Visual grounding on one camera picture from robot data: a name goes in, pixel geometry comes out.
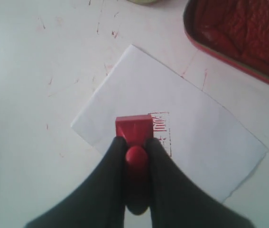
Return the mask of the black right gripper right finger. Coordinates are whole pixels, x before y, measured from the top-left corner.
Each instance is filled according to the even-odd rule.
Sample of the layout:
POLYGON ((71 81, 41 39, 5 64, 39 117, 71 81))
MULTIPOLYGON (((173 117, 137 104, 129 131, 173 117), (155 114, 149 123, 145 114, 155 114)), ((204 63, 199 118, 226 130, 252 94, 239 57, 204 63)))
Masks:
POLYGON ((154 228, 252 228, 253 223, 196 186, 172 161, 158 139, 146 142, 154 228))

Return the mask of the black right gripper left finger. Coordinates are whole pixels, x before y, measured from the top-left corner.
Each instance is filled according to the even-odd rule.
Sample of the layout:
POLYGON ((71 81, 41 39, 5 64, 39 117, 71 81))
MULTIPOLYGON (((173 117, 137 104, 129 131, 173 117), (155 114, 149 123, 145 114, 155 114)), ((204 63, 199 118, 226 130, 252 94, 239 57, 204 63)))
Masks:
POLYGON ((29 222, 27 228, 122 228, 123 171, 127 143, 115 137, 88 178, 68 197, 29 222))

